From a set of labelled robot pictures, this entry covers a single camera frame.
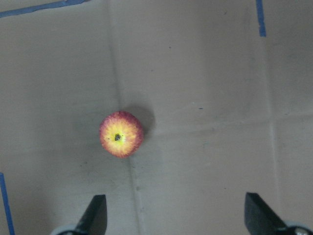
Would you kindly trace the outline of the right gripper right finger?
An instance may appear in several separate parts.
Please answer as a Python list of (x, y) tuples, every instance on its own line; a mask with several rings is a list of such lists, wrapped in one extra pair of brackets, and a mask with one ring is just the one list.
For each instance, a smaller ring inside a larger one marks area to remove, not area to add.
[(311, 235), (312, 229), (299, 224), (287, 224), (254, 192), (247, 192), (244, 223), (251, 235)]

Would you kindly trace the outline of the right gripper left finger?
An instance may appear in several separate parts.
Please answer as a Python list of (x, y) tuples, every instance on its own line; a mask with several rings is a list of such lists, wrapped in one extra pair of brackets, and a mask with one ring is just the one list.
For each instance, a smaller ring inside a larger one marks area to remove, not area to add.
[(60, 226), (53, 235), (105, 235), (108, 225), (106, 195), (95, 195), (77, 224)]

